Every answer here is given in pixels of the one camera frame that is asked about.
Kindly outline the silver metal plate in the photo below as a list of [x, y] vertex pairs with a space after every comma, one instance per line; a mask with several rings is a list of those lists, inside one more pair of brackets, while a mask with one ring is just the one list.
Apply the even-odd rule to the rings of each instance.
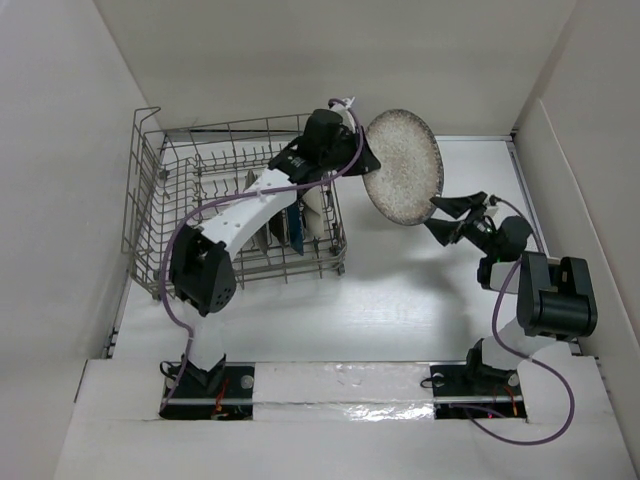
[[268, 222], [269, 231], [275, 241], [281, 246], [286, 246], [286, 226], [284, 221], [284, 212], [276, 213]]

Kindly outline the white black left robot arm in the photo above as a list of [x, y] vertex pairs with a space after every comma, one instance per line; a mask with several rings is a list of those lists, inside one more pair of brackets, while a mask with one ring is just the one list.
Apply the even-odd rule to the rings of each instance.
[[309, 190], [379, 167], [352, 107], [330, 100], [248, 189], [203, 204], [180, 221], [162, 257], [161, 300], [168, 300], [172, 286], [177, 299], [200, 316], [221, 311], [236, 291], [232, 262], [264, 224]]

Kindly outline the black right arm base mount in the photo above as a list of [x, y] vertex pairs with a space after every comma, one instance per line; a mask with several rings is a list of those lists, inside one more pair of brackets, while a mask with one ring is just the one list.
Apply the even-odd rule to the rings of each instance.
[[478, 349], [468, 352], [465, 363], [431, 364], [420, 386], [432, 391], [438, 420], [527, 416], [516, 371], [484, 365]]

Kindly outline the cream divided plate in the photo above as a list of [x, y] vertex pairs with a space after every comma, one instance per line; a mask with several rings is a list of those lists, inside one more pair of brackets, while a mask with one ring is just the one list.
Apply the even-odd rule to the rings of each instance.
[[323, 216], [323, 193], [320, 187], [314, 187], [302, 196], [303, 215], [307, 232], [315, 239], [325, 237]]

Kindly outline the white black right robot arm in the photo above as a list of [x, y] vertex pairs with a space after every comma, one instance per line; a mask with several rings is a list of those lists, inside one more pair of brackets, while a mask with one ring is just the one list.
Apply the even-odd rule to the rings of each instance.
[[465, 197], [434, 197], [432, 204], [446, 219], [429, 219], [425, 225], [443, 246], [467, 240], [483, 254], [477, 281], [500, 299], [516, 298], [513, 320], [498, 324], [500, 311], [492, 313], [491, 333], [479, 339], [462, 364], [431, 367], [424, 385], [438, 396], [481, 396], [518, 384], [519, 365], [554, 342], [571, 342], [593, 334], [598, 320], [595, 294], [586, 260], [554, 259], [519, 211], [495, 223], [489, 214], [503, 199], [479, 192]]

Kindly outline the blue shell shaped dish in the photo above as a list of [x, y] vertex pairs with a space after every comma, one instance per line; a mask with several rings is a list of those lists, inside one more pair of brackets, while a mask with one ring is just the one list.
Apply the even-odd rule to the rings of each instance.
[[298, 255], [304, 255], [304, 231], [298, 202], [294, 202], [286, 209], [288, 237], [291, 249]]

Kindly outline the speckled beige round plate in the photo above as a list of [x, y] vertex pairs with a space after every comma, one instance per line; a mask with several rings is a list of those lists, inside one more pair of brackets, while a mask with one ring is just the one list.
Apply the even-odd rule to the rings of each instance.
[[367, 195], [388, 220], [415, 226], [435, 211], [431, 202], [444, 187], [444, 165], [435, 135], [418, 115], [387, 110], [366, 129], [368, 147], [380, 168], [363, 176]]

